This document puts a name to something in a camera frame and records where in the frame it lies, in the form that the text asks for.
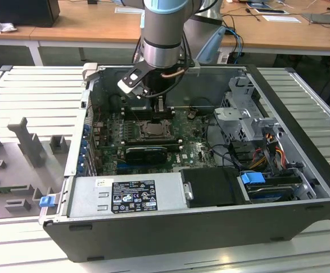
black plastic cover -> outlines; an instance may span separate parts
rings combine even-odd
[[[199,168],[183,169],[183,183],[190,184],[193,200],[188,201],[189,208],[205,206],[243,205],[242,195],[234,168]]]

desk leg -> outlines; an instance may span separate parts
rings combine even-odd
[[[27,47],[31,52],[31,56],[34,61],[34,64],[36,66],[43,66],[44,64],[42,62],[40,52],[39,52],[39,47],[40,47],[39,43],[37,41],[29,41],[27,43]]]

yellow wire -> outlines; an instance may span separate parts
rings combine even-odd
[[[261,165],[264,161],[266,160],[266,157],[264,156],[262,159],[260,159],[259,161],[257,161],[255,164],[253,164],[250,169],[253,169],[259,165]]]

white table frame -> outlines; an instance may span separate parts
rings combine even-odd
[[[35,65],[44,65],[39,47],[76,47],[76,48],[121,48],[133,49],[135,43],[112,43],[112,42],[76,42],[76,41],[50,41],[50,40],[19,40],[0,39],[0,46],[25,46],[30,50]],[[224,63],[233,47],[221,47],[219,63]],[[304,50],[304,49],[280,49],[280,48],[253,48],[245,47],[244,52],[249,53],[270,53],[270,54],[295,54],[295,55],[318,55],[330,56],[330,51]]]

blue clip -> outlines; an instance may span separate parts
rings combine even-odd
[[[43,196],[40,199],[39,206],[45,208],[47,206],[55,206],[55,197],[54,196]]]
[[[258,184],[265,183],[265,178],[260,172],[247,172],[241,175],[242,182],[244,184]]]

